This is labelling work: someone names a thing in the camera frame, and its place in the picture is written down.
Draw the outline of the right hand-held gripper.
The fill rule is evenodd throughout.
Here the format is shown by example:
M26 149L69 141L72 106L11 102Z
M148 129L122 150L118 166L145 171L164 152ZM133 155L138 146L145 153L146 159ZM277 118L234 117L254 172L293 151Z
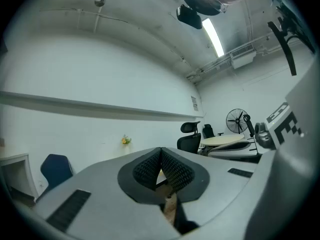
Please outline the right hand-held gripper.
M275 152L246 227L245 240L320 240L320 56L287 95L302 132ZM240 160L260 154L249 141L210 149L208 157Z

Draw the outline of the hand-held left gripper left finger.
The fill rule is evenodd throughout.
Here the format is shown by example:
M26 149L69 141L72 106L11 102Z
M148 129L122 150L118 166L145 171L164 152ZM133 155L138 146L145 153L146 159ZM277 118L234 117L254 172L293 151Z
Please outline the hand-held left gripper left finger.
M81 240L173 240L179 232L160 207L129 197L118 184L119 170L154 148L97 162L46 193L33 211L46 220L75 190L91 195L66 233Z

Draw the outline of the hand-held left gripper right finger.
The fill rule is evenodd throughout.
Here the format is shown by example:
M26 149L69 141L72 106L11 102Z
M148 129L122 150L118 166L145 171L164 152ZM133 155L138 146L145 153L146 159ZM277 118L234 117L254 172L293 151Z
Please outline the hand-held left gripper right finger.
M161 166L176 195L177 226L207 223L237 197L257 168L167 147L161 149Z

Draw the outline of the round beige table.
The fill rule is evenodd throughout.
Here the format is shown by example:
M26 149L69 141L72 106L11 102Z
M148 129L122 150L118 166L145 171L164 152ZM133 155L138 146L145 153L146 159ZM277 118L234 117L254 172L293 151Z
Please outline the round beige table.
M202 139L200 141L201 147L217 147L221 145L231 144L238 141L241 141L245 138L244 134L228 134L210 137L206 139Z

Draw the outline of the black standing fan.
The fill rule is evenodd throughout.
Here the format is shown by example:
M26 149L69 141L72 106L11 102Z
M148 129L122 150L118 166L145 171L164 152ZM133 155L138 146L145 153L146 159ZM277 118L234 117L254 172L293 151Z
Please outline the black standing fan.
M226 116L227 128L235 134L243 133L248 128L244 120L245 115L247 115L247 112L243 109L236 108L231 110Z

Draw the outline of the black office chair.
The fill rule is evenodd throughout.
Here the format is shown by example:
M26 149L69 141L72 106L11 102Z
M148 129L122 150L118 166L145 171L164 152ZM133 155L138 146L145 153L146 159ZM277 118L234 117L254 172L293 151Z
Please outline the black office chair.
M181 125L180 131L185 134L192 133L192 135L187 135L179 138L177 140L177 149L185 152L197 154L201 142L201 133L198 132L198 124L200 121L196 122L185 122Z
M215 137L215 134L213 132L213 128L210 124L204 124L204 127L202 129L202 133L203 133L203 137L205 139Z

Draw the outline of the blue chair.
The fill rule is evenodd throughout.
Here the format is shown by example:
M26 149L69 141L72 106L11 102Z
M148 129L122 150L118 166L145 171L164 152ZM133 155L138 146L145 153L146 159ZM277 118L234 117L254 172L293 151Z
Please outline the blue chair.
M47 180L48 186L36 199L36 202L39 202L39 200L49 191L73 176L73 169L68 158L58 154L49 154L41 164L40 172Z

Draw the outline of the white cabinet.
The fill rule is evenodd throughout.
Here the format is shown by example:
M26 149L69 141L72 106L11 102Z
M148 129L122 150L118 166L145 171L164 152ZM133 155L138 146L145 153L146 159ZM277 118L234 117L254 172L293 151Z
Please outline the white cabinet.
M9 189L15 189L23 194L39 197L35 182L32 177L29 154L0 157L0 169L4 170L4 180Z

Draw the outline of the white air conditioner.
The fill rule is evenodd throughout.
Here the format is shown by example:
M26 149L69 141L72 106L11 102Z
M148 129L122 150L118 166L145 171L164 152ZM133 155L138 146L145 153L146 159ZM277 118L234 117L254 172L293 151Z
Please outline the white air conditioner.
M241 68L253 62L257 51L250 43L230 53L231 64L234 69Z

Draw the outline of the ceiling tube light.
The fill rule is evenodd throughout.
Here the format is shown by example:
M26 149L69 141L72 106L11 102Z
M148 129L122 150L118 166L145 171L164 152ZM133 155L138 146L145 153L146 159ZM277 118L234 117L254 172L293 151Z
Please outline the ceiling tube light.
M210 38L211 43L213 44L213 47L215 49L215 52L217 56L220 58L225 55L224 49L222 47L222 43L220 41L220 38L218 36L218 33L211 22L209 18L206 18L202 21L202 26L204 27L207 35Z

